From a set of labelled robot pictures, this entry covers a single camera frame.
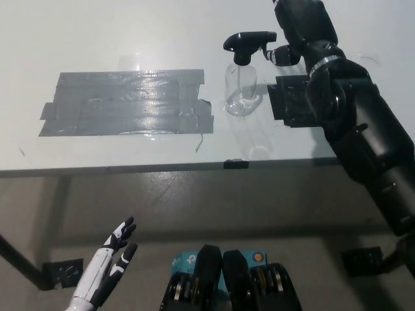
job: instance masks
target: metal bracket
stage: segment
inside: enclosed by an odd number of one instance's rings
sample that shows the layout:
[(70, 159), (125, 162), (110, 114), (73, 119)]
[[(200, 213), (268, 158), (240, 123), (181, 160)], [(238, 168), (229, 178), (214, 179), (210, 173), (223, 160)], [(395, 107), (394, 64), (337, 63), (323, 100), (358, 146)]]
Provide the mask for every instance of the metal bracket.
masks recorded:
[(62, 288), (76, 287), (84, 273), (84, 259), (46, 262), (42, 266), (42, 273), (52, 280), (55, 286), (61, 283)]

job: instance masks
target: blue box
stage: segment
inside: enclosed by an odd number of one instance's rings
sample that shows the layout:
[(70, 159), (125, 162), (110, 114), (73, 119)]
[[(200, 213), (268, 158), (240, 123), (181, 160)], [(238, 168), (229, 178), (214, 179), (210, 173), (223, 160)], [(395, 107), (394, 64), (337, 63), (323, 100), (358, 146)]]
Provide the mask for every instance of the blue box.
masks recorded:
[[(171, 274), (173, 275), (176, 272), (193, 273), (195, 270), (198, 252), (199, 251), (183, 251), (177, 255), (171, 263)], [(246, 261), (248, 262), (249, 268), (267, 264), (267, 254), (263, 250), (241, 250), (240, 252), (244, 255)], [(222, 272), (220, 273), (218, 285), (218, 299), (229, 299), (228, 290), (226, 289)]]

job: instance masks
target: spray bottle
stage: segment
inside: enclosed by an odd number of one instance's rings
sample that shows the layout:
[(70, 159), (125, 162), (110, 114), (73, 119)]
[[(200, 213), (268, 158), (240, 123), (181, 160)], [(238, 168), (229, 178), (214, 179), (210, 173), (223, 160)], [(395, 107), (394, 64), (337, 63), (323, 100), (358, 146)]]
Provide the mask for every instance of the spray bottle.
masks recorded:
[(267, 43), (275, 41), (277, 34), (268, 31), (240, 32), (225, 41), (223, 48), (235, 53), (233, 63), (225, 73), (225, 108), (231, 115), (245, 117), (257, 107), (257, 71), (250, 65), (251, 56), (259, 49), (265, 51)]

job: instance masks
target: robot finger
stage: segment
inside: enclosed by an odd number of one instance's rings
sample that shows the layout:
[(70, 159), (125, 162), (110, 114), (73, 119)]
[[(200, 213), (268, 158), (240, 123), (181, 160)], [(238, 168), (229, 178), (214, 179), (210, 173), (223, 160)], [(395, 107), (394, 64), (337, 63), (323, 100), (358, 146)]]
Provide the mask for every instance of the robot finger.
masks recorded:
[(126, 244), (124, 244), (123, 241), (129, 238), (137, 227), (133, 224), (133, 221), (134, 217), (130, 217), (119, 225), (105, 241), (103, 247), (113, 249), (114, 253), (116, 253), (119, 248), (125, 247)]
[(130, 263), (136, 250), (137, 244), (132, 243), (128, 245), (120, 259), (112, 266), (110, 272), (105, 276), (105, 279), (102, 280), (101, 285), (98, 287), (90, 301), (95, 308), (101, 307), (110, 296), (113, 289), (124, 275), (125, 269)]

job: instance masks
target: black table leg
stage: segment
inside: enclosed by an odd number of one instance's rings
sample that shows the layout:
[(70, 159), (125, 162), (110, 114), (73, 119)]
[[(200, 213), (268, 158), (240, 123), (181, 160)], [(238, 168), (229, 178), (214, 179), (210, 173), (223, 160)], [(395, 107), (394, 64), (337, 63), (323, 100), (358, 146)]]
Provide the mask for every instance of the black table leg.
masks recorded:
[(8, 243), (0, 235), (0, 256), (23, 274), (39, 290), (52, 290), (54, 284), (52, 279), (37, 269), (17, 249)]

